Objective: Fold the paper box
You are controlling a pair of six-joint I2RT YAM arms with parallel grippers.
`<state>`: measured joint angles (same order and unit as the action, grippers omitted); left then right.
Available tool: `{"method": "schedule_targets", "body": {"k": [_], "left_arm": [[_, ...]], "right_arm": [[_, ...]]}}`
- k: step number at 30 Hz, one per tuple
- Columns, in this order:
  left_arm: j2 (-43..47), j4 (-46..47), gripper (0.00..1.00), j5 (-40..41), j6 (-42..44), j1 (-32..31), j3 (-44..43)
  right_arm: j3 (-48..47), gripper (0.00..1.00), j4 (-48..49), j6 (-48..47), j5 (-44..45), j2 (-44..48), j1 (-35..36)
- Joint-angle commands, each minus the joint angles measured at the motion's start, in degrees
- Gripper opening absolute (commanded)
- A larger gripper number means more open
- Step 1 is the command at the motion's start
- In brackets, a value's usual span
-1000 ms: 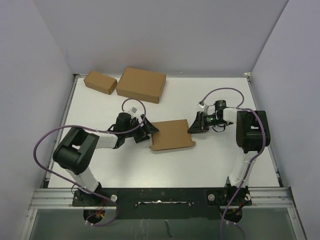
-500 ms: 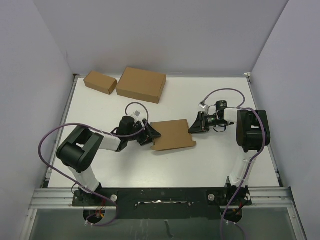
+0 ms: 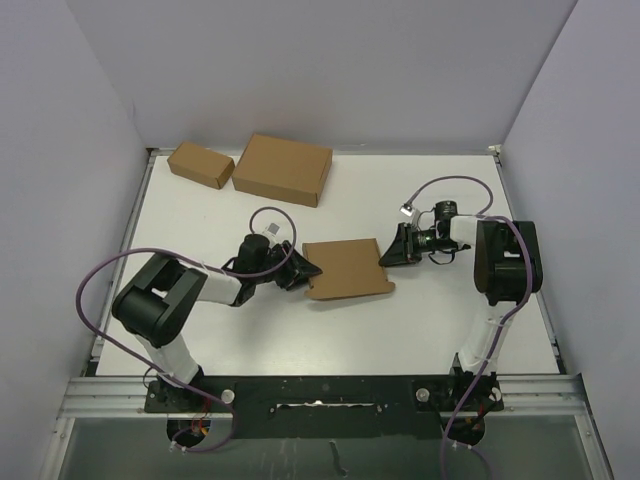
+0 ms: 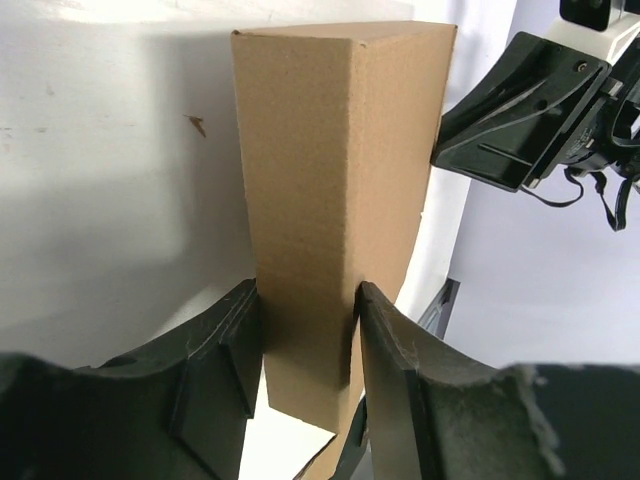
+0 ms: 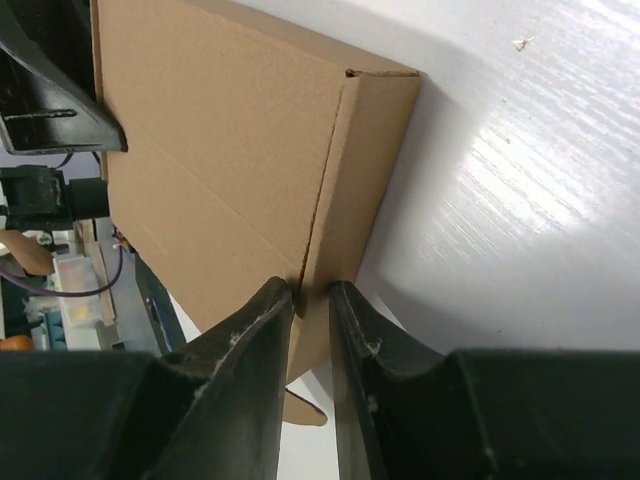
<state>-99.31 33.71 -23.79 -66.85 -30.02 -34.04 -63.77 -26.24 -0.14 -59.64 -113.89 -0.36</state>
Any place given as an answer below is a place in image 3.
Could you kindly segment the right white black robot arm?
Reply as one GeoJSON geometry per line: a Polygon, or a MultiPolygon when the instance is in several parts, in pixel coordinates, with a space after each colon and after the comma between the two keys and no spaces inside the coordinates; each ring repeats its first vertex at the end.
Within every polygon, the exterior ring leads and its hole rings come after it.
{"type": "Polygon", "coordinates": [[[497,372],[499,354],[515,315],[541,289],[543,268],[537,228],[532,221],[505,217],[462,215],[457,203],[440,201],[434,206],[434,223],[422,230],[417,221],[397,226],[395,237],[379,260],[382,267],[414,265],[436,254],[455,259],[460,252],[474,252],[473,281],[483,304],[471,333],[456,353],[455,366],[464,374],[444,385],[446,400],[464,409],[481,394],[471,375],[497,372]]]}

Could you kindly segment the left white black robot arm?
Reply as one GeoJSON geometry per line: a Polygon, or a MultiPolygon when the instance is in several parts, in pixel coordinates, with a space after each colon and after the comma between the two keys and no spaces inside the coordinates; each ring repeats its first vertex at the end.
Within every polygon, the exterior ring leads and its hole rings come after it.
{"type": "Polygon", "coordinates": [[[188,267],[169,253],[153,254],[116,296],[111,313],[159,367],[169,384],[169,401],[190,411],[203,398],[203,386],[196,380],[202,369],[191,356],[182,329],[196,303],[240,307],[261,284],[291,291],[321,273],[290,242],[274,244],[267,236],[252,233],[220,273],[188,267]]]}

